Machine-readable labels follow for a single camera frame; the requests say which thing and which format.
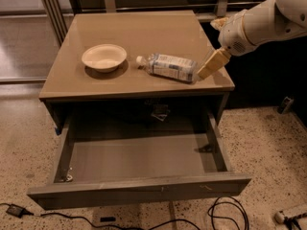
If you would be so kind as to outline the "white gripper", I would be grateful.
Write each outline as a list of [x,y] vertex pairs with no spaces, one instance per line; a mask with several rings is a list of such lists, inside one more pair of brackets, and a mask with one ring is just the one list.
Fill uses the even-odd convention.
[[256,49],[247,38],[244,30],[244,16],[247,10],[235,13],[229,18],[216,18],[210,25],[220,31],[218,40],[223,48],[215,50],[201,65],[197,76],[204,80],[225,67],[231,56],[239,57]]

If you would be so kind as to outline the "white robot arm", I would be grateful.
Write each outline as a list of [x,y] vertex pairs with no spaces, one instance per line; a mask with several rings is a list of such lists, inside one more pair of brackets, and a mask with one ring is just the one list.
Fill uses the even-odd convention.
[[255,51],[260,45],[307,35],[307,0],[266,0],[230,17],[215,19],[221,47],[205,58],[197,72],[204,80],[226,66],[231,57]]

